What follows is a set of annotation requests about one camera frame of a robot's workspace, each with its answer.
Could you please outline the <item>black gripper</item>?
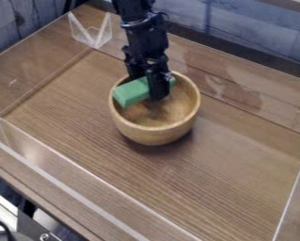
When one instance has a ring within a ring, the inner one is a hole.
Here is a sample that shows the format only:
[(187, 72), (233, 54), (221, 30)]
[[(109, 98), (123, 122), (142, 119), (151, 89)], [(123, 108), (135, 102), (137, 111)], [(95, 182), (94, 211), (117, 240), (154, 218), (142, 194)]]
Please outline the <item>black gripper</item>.
[(121, 27), (129, 41), (122, 51), (130, 79), (137, 80), (146, 75), (151, 100), (159, 101), (170, 94), (173, 77), (166, 55), (169, 37), (165, 13), (122, 15)]

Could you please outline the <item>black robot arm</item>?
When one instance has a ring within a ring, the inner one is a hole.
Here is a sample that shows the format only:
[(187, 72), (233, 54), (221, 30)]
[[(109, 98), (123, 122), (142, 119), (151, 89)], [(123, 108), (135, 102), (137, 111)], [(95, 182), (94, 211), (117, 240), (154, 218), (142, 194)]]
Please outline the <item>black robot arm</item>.
[(170, 94), (167, 26), (165, 12), (154, 10), (157, 0), (113, 0), (129, 44), (122, 47), (133, 80), (147, 78), (150, 97), (162, 100)]

